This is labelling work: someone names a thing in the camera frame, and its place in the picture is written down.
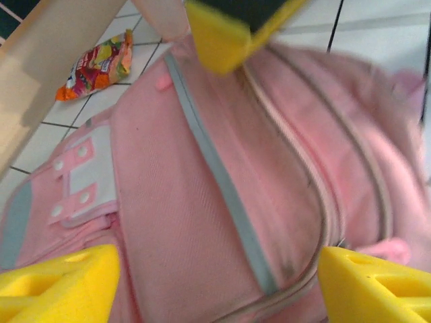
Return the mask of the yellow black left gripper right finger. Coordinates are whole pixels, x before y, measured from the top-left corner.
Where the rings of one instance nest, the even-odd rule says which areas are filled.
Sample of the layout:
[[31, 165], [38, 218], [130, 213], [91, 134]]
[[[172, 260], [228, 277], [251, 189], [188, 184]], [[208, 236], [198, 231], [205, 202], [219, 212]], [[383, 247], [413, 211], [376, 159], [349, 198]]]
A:
[[325, 247], [318, 278], [330, 322], [430, 321], [430, 273]]

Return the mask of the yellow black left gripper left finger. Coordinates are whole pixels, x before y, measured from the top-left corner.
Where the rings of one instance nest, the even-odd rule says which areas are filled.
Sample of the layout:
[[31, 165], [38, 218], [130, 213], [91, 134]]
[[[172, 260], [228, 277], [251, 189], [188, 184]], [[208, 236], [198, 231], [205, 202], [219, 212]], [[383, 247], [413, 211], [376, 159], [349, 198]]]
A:
[[107, 322], [120, 263], [112, 244], [1, 274], [2, 322]]

